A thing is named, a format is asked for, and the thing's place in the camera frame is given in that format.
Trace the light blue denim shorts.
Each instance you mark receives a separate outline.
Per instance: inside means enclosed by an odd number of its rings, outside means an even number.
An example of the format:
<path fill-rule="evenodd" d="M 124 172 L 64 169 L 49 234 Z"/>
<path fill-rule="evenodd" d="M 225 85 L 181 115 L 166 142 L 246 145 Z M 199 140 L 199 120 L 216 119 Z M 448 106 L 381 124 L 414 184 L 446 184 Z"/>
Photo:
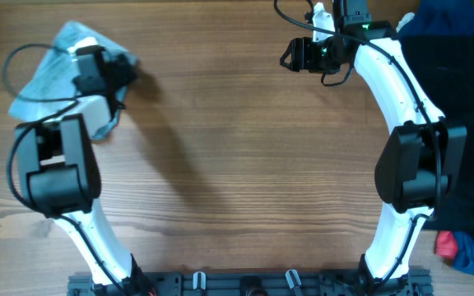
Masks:
<path fill-rule="evenodd" d="M 73 97 L 76 87 L 72 79 L 77 77 L 79 70 L 76 66 L 75 53 L 77 45 L 90 44 L 96 40 L 98 45 L 104 45 L 106 60 L 111 58 L 118 61 L 126 58 L 129 66 L 137 64 L 137 57 L 123 46 L 105 37 L 90 27 L 77 21 L 68 21 L 53 40 L 56 49 L 68 50 L 67 53 L 48 51 L 41 60 L 32 80 L 28 82 L 14 99 L 8 114 L 22 122 L 32 122 L 54 114 L 70 102 L 47 102 L 48 99 Z M 39 102 L 23 100 L 23 98 L 38 99 Z M 105 139 L 119 122 L 120 111 L 114 111 L 108 122 L 105 121 L 105 99 L 91 97 L 79 99 L 81 102 L 71 113 L 83 113 L 88 133 L 93 141 Z"/>

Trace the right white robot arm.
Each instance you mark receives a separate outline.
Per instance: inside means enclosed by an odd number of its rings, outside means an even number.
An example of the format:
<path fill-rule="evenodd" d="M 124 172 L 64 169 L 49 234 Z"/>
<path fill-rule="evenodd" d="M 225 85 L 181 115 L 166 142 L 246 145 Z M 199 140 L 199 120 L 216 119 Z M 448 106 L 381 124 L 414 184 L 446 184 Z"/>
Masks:
<path fill-rule="evenodd" d="M 466 128 L 451 123 L 428 98 L 403 56 L 397 31 L 374 21 L 364 1 L 311 2 L 280 64 L 293 72 L 337 74 L 342 66 L 369 86 L 389 138 L 374 169 L 383 206 L 372 243 L 354 278 L 360 295 L 402 292 L 411 285 L 409 258 L 426 222 L 439 218 L 458 182 Z"/>

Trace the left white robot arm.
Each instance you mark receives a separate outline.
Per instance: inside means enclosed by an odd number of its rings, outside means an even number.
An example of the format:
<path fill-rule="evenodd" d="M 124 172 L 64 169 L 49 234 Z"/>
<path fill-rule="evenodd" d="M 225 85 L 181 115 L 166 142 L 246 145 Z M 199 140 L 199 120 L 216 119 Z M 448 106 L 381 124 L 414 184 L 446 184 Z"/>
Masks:
<path fill-rule="evenodd" d="M 94 295 L 155 295 L 134 256 L 118 240 L 100 204 L 101 178 L 91 138 L 125 104 L 119 89 L 137 77 L 126 56 L 109 54 L 94 37 L 66 49 L 78 75 L 67 106 L 16 126 L 7 161 L 11 193 L 71 238 L 91 270 Z"/>

